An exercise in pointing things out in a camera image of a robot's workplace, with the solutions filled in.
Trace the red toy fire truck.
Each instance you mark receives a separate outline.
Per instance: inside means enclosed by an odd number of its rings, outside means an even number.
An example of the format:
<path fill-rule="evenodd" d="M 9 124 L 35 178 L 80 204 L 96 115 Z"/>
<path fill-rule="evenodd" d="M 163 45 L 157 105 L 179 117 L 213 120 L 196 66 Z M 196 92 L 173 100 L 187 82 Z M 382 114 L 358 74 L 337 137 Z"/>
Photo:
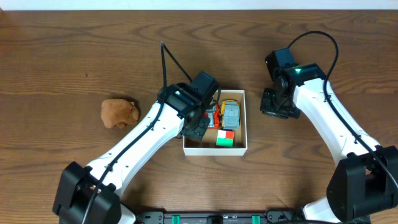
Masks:
<path fill-rule="evenodd" d="M 205 116 L 210 119 L 208 129 L 219 129 L 220 128 L 220 109 L 216 104 L 214 107 L 206 110 Z"/>

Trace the white cardboard box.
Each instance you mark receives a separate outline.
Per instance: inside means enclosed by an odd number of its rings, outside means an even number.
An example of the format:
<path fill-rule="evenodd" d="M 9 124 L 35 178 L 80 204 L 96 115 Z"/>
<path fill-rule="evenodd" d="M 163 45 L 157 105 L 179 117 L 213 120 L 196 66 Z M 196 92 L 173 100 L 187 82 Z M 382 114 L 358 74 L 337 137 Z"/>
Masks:
<path fill-rule="evenodd" d="M 201 141 L 195 141 L 183 137 L 183 151 L 186 156 L 243 156 L 248 149 L 248 134 L 246 121 L 246 100 L 244 90 L 221 90 L 220 102 L 218 103 L 221 111 L 223 100 L 236 100 L 240 105 L 240 126 L 235 130 L 220 128 L 207 129 Z M 218 130 L 228 130 L 234 132 L 233 147 L 222 147 L 216 145 Z"/>

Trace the colourful puzzle cube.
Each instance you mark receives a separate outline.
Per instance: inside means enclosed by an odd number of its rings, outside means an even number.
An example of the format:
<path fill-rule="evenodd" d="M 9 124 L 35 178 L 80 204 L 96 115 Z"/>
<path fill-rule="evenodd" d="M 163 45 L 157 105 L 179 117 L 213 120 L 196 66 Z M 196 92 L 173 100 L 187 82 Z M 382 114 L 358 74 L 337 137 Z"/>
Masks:
<path fill-rule="evenodd" d="M 222 147 L 233 147 L 234 132 L 228 130 L 218 130 L 216 145 Z"/>

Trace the yellow grey toy car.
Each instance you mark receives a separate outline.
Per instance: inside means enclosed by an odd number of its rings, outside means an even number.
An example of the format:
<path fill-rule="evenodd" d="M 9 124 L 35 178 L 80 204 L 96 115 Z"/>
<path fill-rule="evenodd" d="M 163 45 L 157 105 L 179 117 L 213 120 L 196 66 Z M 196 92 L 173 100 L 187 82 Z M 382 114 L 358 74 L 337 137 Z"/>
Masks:
<path fill-rule="evenodd" d="M 240 126 L 240 105 L 236 100 L 221 102 L 221 125 L 224 129 L 235 130 Z"/>

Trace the brown plush toy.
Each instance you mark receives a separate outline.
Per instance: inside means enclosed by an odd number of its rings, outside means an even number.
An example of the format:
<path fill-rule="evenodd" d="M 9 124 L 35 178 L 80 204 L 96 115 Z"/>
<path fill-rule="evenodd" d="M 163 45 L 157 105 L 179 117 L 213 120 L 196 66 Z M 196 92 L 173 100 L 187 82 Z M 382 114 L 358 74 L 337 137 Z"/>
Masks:
<path fill-rule="evenodd" d="M 101 119 L 104 126 L 111 129 L 115 126 L 123 128 L 128 124 L 136 124 L 139 110 L 135 103 L 125 99 L 107 99 L 101 104 Z"/>

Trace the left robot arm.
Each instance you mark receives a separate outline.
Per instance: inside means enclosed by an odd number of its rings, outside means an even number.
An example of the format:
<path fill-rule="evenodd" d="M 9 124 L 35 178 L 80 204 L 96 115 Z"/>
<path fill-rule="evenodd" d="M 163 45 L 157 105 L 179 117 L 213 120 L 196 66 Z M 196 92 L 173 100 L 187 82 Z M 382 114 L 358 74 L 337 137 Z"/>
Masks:
<path fill-rule="evenodd" d="M 135 223 L 120 198 L 142 166 L 169 140 L 201 140 L 210 122 L 204 113 L 217 84 L 178 83 L 159 91 L 142 121 L 86 167 L 71 162 L 62 172 L 53 213 L 60 223 Z"/>

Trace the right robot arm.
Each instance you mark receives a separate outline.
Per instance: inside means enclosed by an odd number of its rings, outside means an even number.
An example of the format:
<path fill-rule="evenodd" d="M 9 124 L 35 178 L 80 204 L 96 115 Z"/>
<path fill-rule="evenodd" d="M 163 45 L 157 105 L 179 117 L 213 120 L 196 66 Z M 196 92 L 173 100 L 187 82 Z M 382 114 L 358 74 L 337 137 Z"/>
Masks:
<path fill-rule="evenodd" d="M 301 209 L 303 221 L 346 223 L 397 207 L 397 148 L 383 147 L 363 131 L 334 95 L 315 64 L 267 66 L 274 83 L 261 111 L 282 119 L 305 114 L 324 140 L 336 169 L 325 197 Z"/>

